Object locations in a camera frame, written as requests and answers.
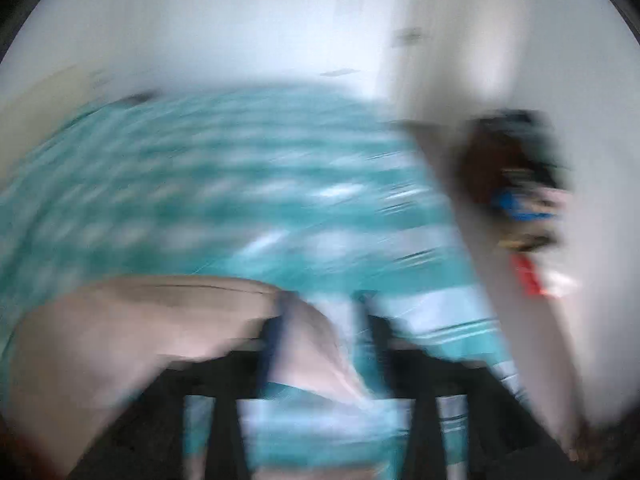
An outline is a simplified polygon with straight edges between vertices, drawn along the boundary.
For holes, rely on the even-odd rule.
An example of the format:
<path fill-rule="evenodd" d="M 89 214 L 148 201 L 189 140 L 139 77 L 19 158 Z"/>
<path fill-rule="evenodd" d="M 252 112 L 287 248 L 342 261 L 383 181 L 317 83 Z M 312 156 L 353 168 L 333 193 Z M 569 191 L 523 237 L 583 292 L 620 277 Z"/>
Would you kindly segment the khaki beige pants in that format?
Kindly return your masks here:
<path fill-rule="evenodd" d="M 225 356 L 256 338 L 286 290 L 239 278 L 127 276 L 25 314 L 9 343 L 2 413 L 70 478 L 94 440 L 167 367 Z M 206 479 L 213 400 L 186 398 L 183 479 Z M 373 401 L 331 321 L 298 296 L 259 396 L 239 400 L 250 479 L 372 479 L 361 442 Z"/>

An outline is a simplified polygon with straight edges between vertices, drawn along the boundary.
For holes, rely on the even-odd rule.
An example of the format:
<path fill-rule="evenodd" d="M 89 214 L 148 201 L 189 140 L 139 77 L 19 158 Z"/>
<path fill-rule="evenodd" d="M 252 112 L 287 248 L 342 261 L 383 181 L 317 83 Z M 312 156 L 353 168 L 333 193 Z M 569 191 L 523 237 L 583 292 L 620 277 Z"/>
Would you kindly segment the dark wooden nightstand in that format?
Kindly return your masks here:
<path fill-rule="evenodd" d="M 457 178 L 474 204 L 490 205 L 502 182 L 501 169 L 507 154 L 509 143 L 494 118 L 471 122 L 460 151 Z"/>

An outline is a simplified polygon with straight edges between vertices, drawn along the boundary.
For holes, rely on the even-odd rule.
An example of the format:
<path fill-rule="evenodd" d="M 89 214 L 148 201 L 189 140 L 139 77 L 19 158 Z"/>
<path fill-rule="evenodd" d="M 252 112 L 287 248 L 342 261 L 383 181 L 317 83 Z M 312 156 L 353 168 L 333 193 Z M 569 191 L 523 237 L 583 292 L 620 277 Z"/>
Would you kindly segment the teal white plaid bed cover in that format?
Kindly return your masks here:
<path fill-rule="evenodd" d="M 211 276 L 294 292 L 333 324 L 372 396 L 361 442 L 397 479 L 419 411 L 375 359 L 359 297 L 431 356 L 518 372 L 448 200 L 413 138 L 321 87 L 85 110 L 1 193 L 1 413 L 10 338 L 31 310 L 127 276 Z"/>

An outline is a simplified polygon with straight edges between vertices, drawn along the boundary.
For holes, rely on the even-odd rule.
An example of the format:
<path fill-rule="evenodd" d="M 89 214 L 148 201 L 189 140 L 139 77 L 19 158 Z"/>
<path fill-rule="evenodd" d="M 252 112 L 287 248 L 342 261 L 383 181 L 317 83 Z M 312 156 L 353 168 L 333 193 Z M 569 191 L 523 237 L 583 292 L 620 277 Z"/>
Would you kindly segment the cream padded headboard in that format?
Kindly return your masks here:
<path fill-rule="evenodd" d="M 102 98 L 103 70 L 74 65 L 41 79 L 1 107 L 1 183 L 35 146 Z"/>

